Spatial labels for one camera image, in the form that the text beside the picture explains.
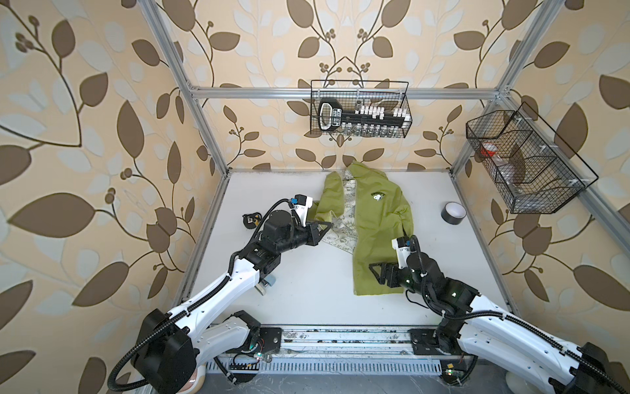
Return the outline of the green jacket with patterned lining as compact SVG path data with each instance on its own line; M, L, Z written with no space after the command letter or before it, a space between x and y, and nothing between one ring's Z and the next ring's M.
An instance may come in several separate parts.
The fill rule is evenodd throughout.
M411 205L385 172L353 162L343 172L329 173L308 220L331 223L323 241L352 255L354 295L401 292L379 284L369 270L370 264L397 264L392 241L413 234Z

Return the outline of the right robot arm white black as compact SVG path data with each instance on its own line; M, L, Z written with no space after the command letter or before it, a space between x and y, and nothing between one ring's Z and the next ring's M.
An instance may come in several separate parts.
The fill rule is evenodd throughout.
M397 262L372 263L381 285L422 297L441 322L412 329L416 353L476 356L497 364L543 393L623 393L607 354L590 342L559 339L499 307L477 289L446 277L417 246L396 246Z

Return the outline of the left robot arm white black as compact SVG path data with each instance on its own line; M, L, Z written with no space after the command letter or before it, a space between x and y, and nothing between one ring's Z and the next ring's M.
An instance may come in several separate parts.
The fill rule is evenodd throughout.
M308 221L312 198L296 195L282 202L288 208L272 205L247 244L231 255L222 277L167 313L154 310L145 317L136 344L108 377L110 391L150 386L158 393L196 393L209 362L231 382L238 381L220 355L260 352L268 342L261 337L259 321L244 311L222 323L216 319L246 292L264 284L283 253L317 246L332 227L329 222Z

